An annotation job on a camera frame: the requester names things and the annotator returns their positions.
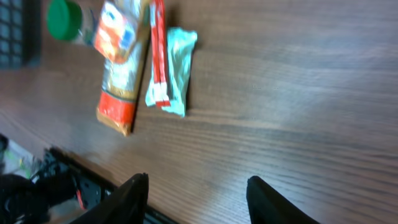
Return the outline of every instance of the orange and white package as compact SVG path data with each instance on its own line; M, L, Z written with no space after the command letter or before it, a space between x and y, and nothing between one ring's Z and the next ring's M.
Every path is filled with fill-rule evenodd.
M94 47L107 59L124 63L136 40L138 22L114 4L105 1L101 11Z

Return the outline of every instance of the brown snack bar package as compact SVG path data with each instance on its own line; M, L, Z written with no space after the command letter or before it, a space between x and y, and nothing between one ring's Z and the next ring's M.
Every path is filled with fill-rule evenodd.
M116 0L115 3L139 18L139 27L127 62L105 61L103 91L96 114L99 121L127 136L132 131L149 42L150 0Z

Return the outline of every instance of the clear plastic bottle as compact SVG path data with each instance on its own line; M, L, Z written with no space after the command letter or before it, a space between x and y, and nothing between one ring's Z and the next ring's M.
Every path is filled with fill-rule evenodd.
M69 0L53 0L47 10L47 29L58 40L93 45L97 19L90 8Z

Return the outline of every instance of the brown tabletop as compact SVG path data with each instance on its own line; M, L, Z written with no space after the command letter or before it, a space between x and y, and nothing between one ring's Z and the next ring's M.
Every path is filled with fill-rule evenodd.
M97 122L103 57L44 29L39 68L0 72L0 133L117 184L146 172L149 203L183 223L249 223L252 175L322 223L396 222L397 1L165 2L199 34L186 118L145 105L147 63L134 134Z

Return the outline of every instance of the red and white packet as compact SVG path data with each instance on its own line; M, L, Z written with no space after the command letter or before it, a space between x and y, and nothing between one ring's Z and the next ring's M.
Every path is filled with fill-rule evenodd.
M150 4L150 34L152 39L152 69L154 73L154 98L156 106L170 106L168 92L167 39L164 0Z

